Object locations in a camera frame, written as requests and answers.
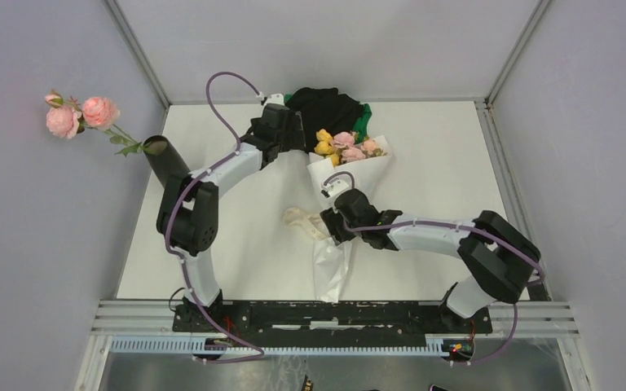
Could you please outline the white paper bouquet wrap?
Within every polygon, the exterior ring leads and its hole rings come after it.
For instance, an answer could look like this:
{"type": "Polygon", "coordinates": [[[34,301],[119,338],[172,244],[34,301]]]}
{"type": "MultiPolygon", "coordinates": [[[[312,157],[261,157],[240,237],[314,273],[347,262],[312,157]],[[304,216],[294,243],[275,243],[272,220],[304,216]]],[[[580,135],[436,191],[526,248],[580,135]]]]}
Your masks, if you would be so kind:
{"type": "Polygon", "coordinates": [[[393,156],[386,137],[355,139],[354,133],[335,136],[326,130],[316,134],[317,144],[307,166],[321,211],[305,217],[314,237],[312,253],[315,298],[338,302],[350,267],[351,241],[355,235],[338,209],[358,194],[369,197],[393,156]]]}

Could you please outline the cream printed ribbon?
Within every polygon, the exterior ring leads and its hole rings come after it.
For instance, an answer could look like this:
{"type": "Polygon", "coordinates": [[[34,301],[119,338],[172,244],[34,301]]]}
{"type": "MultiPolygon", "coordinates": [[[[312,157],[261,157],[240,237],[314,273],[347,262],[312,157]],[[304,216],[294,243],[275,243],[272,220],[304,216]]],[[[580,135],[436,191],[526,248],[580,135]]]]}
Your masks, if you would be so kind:
{"type": "Polygon", "coordinates": [[[300,208],[289,208],[284,211],[282,221],[286,226],[298,227],[316,241],[326,240],[330,234],[318,213],[308,213],[300,208]]]}

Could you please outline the pink and yellow flower bunch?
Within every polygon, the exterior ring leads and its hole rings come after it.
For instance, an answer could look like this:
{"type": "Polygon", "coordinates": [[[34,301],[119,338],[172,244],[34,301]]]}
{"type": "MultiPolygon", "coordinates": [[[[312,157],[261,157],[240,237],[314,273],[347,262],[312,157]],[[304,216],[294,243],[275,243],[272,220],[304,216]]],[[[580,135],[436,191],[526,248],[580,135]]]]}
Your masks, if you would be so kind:
{"type": "Polygon", "coordinates": [[[333,167],[375,157],[387,156],[387,150],[375,139],[359,136],[357,132],[335,135],[321,129],[315,133],[316,157],[328,160],[333,167]]]}

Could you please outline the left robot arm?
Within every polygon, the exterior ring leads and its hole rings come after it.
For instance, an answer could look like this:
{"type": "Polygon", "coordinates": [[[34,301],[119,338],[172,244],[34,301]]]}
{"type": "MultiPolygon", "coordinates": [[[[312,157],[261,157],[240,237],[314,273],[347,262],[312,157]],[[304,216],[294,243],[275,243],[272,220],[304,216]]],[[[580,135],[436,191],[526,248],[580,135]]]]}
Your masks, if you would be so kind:
{"type": "Polygon", "coordinates": [[[211,246],[218,233],[221,196],[241,180],[272,163],[279,154],[306,146],[302,118],[282,104],[268,103],[251,120],[235,149],[211,166],[189,171],[181,156],[168,148],[163,161],[153,166],[164,189],[156,230],[164,236],[169,253],[180,260],[186,298],[197,305],[192,321],[204,332],[223,323],[222,289],[215,278],[211,246]]]}

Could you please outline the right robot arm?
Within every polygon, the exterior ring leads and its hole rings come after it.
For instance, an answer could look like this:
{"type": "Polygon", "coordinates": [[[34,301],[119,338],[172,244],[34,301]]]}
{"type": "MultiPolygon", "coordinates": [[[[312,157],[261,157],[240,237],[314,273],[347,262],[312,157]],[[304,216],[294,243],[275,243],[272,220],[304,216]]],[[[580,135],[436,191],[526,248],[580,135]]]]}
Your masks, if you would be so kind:
{"type": "Polygon", "coordinates": [[[440,326],[459,332],[494,302],[515,304],[540,267],[540,250],[500,214],[483,210],[471,221],[428,220],[380,211],[359,189],[321,191],[331,207],[321,218],[335,244],[355,238],[376,250],[425,251],[462,260],[468,278],[455,283],[438,311],[440,326]]]}

